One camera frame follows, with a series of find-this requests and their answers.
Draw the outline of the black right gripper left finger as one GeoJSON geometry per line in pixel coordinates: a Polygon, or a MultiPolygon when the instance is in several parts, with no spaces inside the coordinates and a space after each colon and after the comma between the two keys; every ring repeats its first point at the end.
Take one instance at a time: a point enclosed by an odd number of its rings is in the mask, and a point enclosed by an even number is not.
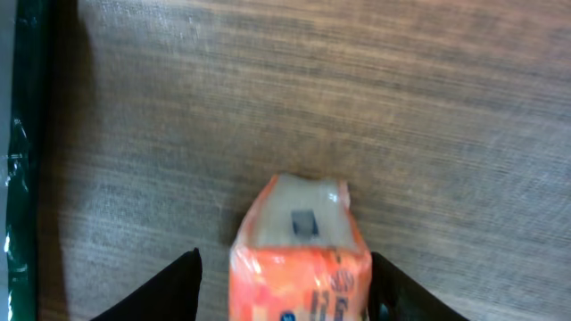
{"type": "Polygon", "coordinates": [[[194,248],[93,321],[195,321],[202,273],[194,248]]]}

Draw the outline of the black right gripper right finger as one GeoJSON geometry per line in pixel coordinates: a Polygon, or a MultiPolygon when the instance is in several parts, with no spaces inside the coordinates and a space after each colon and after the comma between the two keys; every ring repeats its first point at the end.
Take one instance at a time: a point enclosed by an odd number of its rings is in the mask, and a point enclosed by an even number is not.
{"type": "Polygon", "coordinates": [[[371,321],[468,321],[378,252],[371,253],[371,321]]]}

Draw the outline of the green 3M gloves package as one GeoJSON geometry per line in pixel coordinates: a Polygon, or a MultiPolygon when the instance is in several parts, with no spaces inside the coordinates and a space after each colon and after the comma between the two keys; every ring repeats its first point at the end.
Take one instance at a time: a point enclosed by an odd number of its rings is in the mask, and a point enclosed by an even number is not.
{"type": "Polygon", "coordinates": [[[37,176],[52,5],[1,0],[1,318],[37,319],[37,176]]]}

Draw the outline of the orange small carton box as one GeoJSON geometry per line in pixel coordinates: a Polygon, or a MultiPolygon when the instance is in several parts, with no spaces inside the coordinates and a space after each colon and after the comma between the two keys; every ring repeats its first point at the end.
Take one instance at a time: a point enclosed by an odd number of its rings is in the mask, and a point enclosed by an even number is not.
{"type": "Polygon", "coordinates": [[[372,258],[343,180],[275,175],[229,254],[231,320],[365,320],[372,258]]]}

